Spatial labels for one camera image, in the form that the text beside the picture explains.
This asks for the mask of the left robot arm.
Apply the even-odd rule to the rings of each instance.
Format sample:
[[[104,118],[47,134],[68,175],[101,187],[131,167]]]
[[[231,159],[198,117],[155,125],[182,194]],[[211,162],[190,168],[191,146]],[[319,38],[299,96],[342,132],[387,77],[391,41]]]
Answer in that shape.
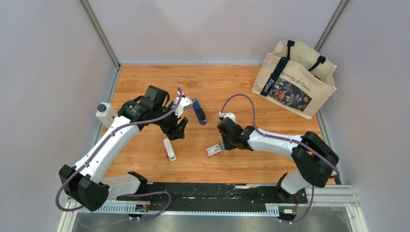
[[[144,95],[125,102],[113,114],[108,112],[109,106],[103,110],[104,105],[100,104],[98,115],[107,131],[79,161],[60,169],[62,185],[55,198],[57,208],[64,212],[79,209],[64,208],[59,202],[62,192],[80,203],[80,208],[91,212],[99,209],[106,200],[119,196],[131,195],[135,200],[143,200],[148,193],[143,176],[128,172],[123,176],[105,178],[104,174],[124,146],[150,124],[159,126],[169,140],[185,137],[188,119],[182,114],[193,107],[193,101],[181,88],[177,92],[175,100],[169,101],[167,91],[150,85]]]

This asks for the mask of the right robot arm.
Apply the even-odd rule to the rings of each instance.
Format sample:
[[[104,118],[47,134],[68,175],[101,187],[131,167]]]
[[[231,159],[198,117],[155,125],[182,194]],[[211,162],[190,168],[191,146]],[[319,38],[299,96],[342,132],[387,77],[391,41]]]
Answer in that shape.
[[[254,126],[242,128],[229,117],[222,119],[217,128],[226,150],[265,151],[294,161],[296,169],[284,174],[277,183],[276,197],[284,203],[306,187],[323,188],[339,162],[338,155],[311,131],[298,136],[282,135]]]

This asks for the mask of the blue stapler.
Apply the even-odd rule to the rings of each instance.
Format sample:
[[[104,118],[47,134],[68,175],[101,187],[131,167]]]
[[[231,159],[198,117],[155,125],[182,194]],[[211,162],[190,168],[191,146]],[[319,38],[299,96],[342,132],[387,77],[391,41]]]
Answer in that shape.
[[[200,106],[200,104],[199,104],[199,102],[196,98],[193,99],[192,101],[193,101],[193,108],[194,108],[194,111],[195,111],[195,114],[197,116],[197,119],[198,119],[199,123],[201,125],[205,125],[207,123],[207,120],[206,120],[206,116],[205,116],[205,113],[204,113],[202,107]]]

